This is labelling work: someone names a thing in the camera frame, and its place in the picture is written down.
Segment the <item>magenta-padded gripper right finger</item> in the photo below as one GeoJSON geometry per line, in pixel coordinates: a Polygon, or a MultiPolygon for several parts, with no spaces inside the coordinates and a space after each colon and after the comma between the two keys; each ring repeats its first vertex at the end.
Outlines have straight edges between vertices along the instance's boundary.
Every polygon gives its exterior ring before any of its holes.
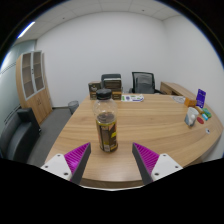
{"type": "Polygon", "coordinates": [[[144,185],[182,169],[182,166],[168,154],[157,154],[137,143],[132,145],[132,153],[135,157],[144,185]]]}

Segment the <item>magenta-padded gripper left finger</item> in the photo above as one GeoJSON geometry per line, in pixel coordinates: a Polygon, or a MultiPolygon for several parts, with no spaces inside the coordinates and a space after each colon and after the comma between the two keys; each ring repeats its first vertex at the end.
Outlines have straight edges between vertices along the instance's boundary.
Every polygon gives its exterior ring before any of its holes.
{"type": "Polygon", "coordinates": [[[65,155],[56,154],[42,166],[42,169],[79,185],[90,154],[91,144],[86,143],[65,155]]]}

